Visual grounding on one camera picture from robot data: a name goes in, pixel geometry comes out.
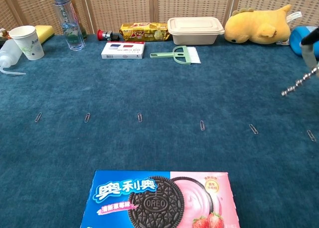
small cardboard box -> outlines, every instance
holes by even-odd
[[[81,228],[239,228],[228,173],[95,172]]]
[[[142,59],[145,42],[108,41],[102,59]]]

silver paper clip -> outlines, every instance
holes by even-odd
[[[200,121],[200,130],[202,130],[202,131],[205,130],[205,124],[204,124],[203,120]]]
[[[87,114],[85,115],[84,122],[88,122],[89,119],[90,119],[90,116],[91,116],[91,114],[90,114],[90,113],[87,113]]]
[[[310,130],[307,130],[307,133],[308,133],[308,135],[309,135],[311,141],[312,141],[312,142],[315,142],[315,141],[316,141],[316,138],[315,138],[315,136],[313,135],[313,133],[312,133]]]
[[[258,130],[252,124],[250,124],[249,127],[254,132],[254,134],[258,134]]]
[[[141,113],[138,113],[138,120],[139,120],[139,122],[142,122],[142,121],[143,121],[143,119],[142,119],[142,114],[141,114]]]
[[[39,122],[41,117],[42,117],[42,113],[39,113],[38,116],[35,118],[35,122]]]

plastic food container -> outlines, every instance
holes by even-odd
[[[225,30],[215,17],[174,17],[167,22],[176,45],[210,45]]]

stuffed animal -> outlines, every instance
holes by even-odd
[[[241,9],[234,11],[225,25],[225,39],[234,43],[247,40],[258,44],[271,44],[289,39],[287,13],[291,5],[278,10]]]

oreo logo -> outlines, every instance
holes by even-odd
[[[167,200],[160,196],[149,196],[144,200],[144,207],[150,212],[162,212],[168,206]]]

